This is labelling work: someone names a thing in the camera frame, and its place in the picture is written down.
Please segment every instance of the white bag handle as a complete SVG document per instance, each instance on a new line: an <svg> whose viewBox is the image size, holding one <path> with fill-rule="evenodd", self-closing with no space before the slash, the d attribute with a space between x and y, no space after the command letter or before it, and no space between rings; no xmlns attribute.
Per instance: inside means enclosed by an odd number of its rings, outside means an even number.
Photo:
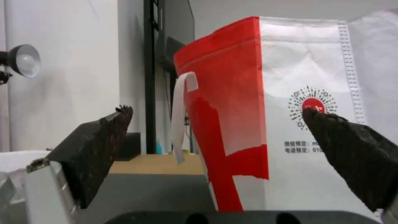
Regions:
<svg viewBox="0 0 398 224"><path fill-rule="evenodd" d="M194 72L187 72L182 74L176 81L173 93L173 112L171 124L171 142L173 145L173 155L180 164L185 161L182 152L182 142L184 140L184 120L185 120L185 105L184 105L184 83L187 81L187 91L191 92L198 89L198 81Z"/></svg>

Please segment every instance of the lamp shade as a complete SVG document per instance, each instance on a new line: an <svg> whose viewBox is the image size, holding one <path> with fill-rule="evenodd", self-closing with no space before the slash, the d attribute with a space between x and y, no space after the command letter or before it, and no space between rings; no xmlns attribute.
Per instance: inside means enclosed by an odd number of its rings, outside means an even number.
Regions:
<svg viewBox="0 0 398 224"><path fill-rule="evenodd" d="M25 77L34 77L40 71L39 52L29 44L16 46L7 54L7 65Z"/></svg>

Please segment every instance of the gray wall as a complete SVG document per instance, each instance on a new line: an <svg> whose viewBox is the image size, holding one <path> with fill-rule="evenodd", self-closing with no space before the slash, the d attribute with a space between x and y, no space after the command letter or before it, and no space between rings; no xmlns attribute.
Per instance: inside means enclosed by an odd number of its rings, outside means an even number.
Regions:
<svg viewBox="0 0 398 224"><path fill-rule="evenodd" d="M79 124L119 101L117 2L6 0L10 49L29 43L40 74L9 81L11 149L55 147Z"/></svg>
<svg viewBox="0 0 398 224"><path fill-rule="evenodd" d="M143 0L117 2L120 102L133 107L128 131L141 133L141 151L146 153L144 5Z"/></svg>
<svg viewBox="0 0 398 224"><path fill-rule="evenodd" d="M248 16L350 20L398 8L397 0L190 0L195 38Z"/></svg>
<svg viewBox="0 0 398 224"><path fill-rule="evenodd" d="M0 0L0 50L6 50L4 0ZM8 85L0 86L0 152L10 150L10 120L8 114Z"/></svg>

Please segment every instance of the stitched seam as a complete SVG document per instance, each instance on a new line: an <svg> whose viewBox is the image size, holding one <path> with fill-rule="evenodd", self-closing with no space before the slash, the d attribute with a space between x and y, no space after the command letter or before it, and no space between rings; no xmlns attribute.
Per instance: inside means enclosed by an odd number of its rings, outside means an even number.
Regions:
<svg viewBox="0 0 398 224"><path fill-rule="evenodd" d="M354 58L351 49L351 42L349 39L349 32L347 24L345 22L338 23L340 41L341 41L341 52L343 54L345 71L347 74L348 87L351 91L351 98L354 106L354 113L357 123L365 124L365 113L362 107L362 98L359 92L359 83L357 73L355 71Z"/></svg>
<svg viewBox="0 0 398 224"><path fill-rule="evenodd" d="M312 25L312 26L335 26L338 24L338 21L330 20L330 21L318 21L318 20L295 20L295 19L281 19L281 18L267 18L260 17L260 20L266 22L276 22L278 25L283 24L301 24L301 25Z"/></svg>
<svg viewBox="0 0 398 224"><path fill-rule="evenodd" d="M245 45L245 44L248 44L248 43L252 43L252 42L254 42L255 40L258 40L258 38L253 38L253 39L250 39L250 40L247 40L247 41L243 41L243 42L241 42L241 43L237 43L237 44L231 45L231 46L229 46L229 47L220 49L220 50L218 50L218 51L214 51L214 52L212 52L212 53L208 53L208 54L206 54L206 55L203 55L203 56L201 56L201 57L198 57L197 59L194 59L194 60L192 60L192 61L190 61L190 62L187 62L186 64L180 66L180 67L178 68L178 70L180 71L180 70L184 69L185 67L187 67L188 65L191 65L191 64L193 64L193 63L196 63L196 62L198 62L198 61L200 61L200 60L203 60L203 59L205 59L205 58L208 58L208 57L211 57L211 56L215 56L215 55L221 54L221 53L223 53L223 52L226 52L226 51L232 50L232 49L234 49L234 48L237 48L238 46L241 46L241 45ZM267 41L267 42L283 42L283 43L299 43L299 44L340 44L340 41L296 41L296 40L269 39L269 38L261 38L261 40L262 40L262 41Z"/></svg>
<svg viewBox="0 0 398 224"><path fill-rule="evenodd" d="M182 70L182 69L184 69L185 67L187 67L188 65L191 65L191 64L196 63L196 62L198 62L198 61L201 61L201 60L203 60L203 59L205 59L205 58L208 58L208 57L211 57L211 56L215 56L215 55L221 54L221 53L223 53L223 52L232 50L232 49L234 49L234 48L237 48L237 47L242 46L242 45L245 45L245 44L253 43L256 39L250 39L250 40L247 40L247 41L243 41L243 42L241 42L241 43L234 44L234 45L232 45L232 46L223 48L223 49L221 49L221 50L214 51L214 52L212 52L212 53L206 54L206 55L204 55L204 56L201 56L201 57L199 57L199 58L197 58L197 59L194 59L194 60L192 60L192 61L190 61L190 62L188 62L188 63L186 63L186 64L180 66L180 67L178 68L178 70Z"/></svg>
<svg viewBox="0 0 398 224"><path fill-rule="evenodd" d="M253 21L256 20L256 19L257 19L257 17L249 17L249 18L246 18L246 19L242 19L242 20L240 20L240 21L237 21L237 22L235 22L235 23L229 24L229 25L227 25L227 26L225 26L225 27L222 27L222 28L220 28L220 29L218 29L218 30L212 32L211 34L209 34L209 35L207 35L207 36L205 36L205 37L203 37L203 38L200 38L200 39L198 39L198 40L195 40L195 41L192 42L192 43L187 44L187 45L186 45L184 48L182 48L180 51L181 51L181 52L185 52L185 51L187 51L190 47L200 44L201 42L203 42L204 40L207 40L207 39L211 38L211 37L214 36L215 34L219 35L219 34L224 33L224 32L226 32L226 31L228 31L228 30L230 30L230 29L232 29L232 28L239 27L239 26L244 25L244 24L246 24L246 23L248 23L248 22L253 22Z"/></svg>
<svg viewBox="0 0 398 224"><path fill-rule="evenodd" d="M340 41L300 41L300 40L291 40L291 39L270 39L263 37L262 41L268 42L285 42L285 43L303 43L303 44L340 44Z"/></svg>

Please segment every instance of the red and white bag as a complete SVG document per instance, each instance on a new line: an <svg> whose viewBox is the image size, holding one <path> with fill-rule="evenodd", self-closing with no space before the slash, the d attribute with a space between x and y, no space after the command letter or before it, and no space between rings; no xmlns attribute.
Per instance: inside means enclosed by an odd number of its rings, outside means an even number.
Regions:
<svg viewBox="0 0 398 224"><path fill-rule="evenodd" d="M345 210L378 220L301 117L311 107L366 124L346 22L250 17L174 60L174 153L183 161L183 98L218 210Z"/></svg>

